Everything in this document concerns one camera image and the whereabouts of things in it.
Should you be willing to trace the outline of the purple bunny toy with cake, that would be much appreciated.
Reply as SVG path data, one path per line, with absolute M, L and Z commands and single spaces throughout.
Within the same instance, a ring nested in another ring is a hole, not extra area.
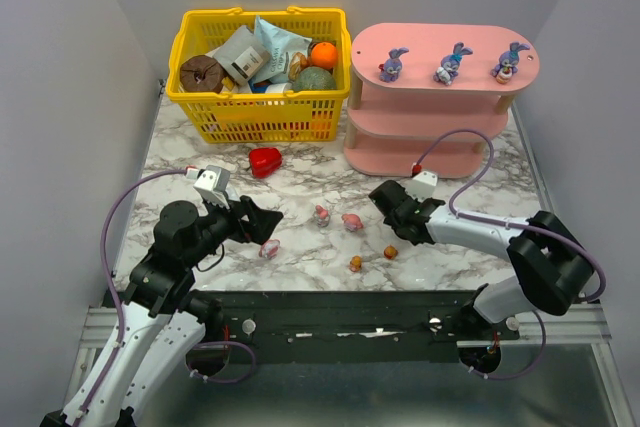
M 529 44 L 511 42 L 509 49 L 500 55 L 498 64 L 491 70 L 490 75 L 500 84 L 508 83 L 518 71 L 519 53 L 530 49 Z

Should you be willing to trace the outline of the purple bunny toy blue bow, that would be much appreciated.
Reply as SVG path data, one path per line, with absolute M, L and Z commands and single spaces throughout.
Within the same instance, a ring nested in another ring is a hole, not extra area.
M 466 47 L 463 42 L 456 43 L 453 46 L 452 53 L 442 58 L 440 65 L 433 74 L 433 80 L 445 86 L 450 86 L 459 75 L 462 58 L 472 54 L 473 50 Z

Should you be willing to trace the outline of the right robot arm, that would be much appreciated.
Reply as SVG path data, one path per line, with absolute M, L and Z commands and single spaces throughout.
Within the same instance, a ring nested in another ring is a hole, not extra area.
M 479 251 L 509 262 L 514 271 L 510 278 L 473 292 L 455 316 L 461 332 L 484 331 L 530 311 L 562 316 L 599 273 L 595 261 L 551 212 L 524 219 L 482 216 L 427 197 L 417 184 L 416 177 L 405 187 L 388 180 L 369 193 L 383 223 L 397 237 L 412 245 Z

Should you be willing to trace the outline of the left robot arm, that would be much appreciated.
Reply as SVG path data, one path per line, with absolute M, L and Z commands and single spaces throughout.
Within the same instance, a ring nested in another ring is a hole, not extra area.
M 154 242 L 116 297 L 118 321 L 70 402 L 45 426 L 134 426 L 153 395 L 208 333 L 223 330 L 221 305 L 194 289 L 194 270 L 227 240 L 261 245 L 283 215 L 248 196 L 206 215 L 188 201 L 166 205 Z

